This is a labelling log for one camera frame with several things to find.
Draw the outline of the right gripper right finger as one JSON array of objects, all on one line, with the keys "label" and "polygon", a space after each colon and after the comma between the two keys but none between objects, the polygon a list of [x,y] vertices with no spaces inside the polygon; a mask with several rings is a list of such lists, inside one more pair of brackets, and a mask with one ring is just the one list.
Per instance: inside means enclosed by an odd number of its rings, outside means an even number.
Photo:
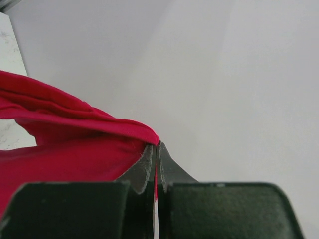
[{"label": "right gripper right finger", "polygon": [[157,145],[162,239],[302,239],[284,191],[265,182],[198,182]]}]

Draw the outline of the magenta t shirt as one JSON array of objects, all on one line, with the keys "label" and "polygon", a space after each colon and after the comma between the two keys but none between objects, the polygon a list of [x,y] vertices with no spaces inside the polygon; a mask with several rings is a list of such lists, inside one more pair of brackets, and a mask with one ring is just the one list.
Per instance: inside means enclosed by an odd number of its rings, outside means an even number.
[{"label": "magenta t shirt", "polygon": [[30,182],[112,181],[159,137],[148,126],[118,119],[30,77],[2,71],[0,117],[13,119],[36,146],[0,152],[0,210]]}]

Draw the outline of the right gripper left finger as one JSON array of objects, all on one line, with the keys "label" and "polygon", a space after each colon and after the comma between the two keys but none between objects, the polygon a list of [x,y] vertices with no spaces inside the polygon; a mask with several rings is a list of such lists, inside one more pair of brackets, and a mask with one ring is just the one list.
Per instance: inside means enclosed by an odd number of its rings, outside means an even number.
[{"label": "right gripper left finger", "polygon": [[3,239],[152,239],[156,148],[113,182],[29,183],[0,222]]}]

